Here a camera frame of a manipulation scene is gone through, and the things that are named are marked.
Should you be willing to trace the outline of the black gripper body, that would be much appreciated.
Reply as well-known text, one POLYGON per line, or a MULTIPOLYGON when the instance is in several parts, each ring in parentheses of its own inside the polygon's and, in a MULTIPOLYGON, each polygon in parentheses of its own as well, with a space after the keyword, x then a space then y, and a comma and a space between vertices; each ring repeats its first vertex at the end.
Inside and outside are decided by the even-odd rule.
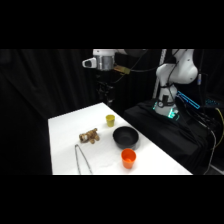
POLYGON ((99 71, 97 74, 97 91, 101 99, 113 99, 115 96, 114 84, 109 72, 99 71))

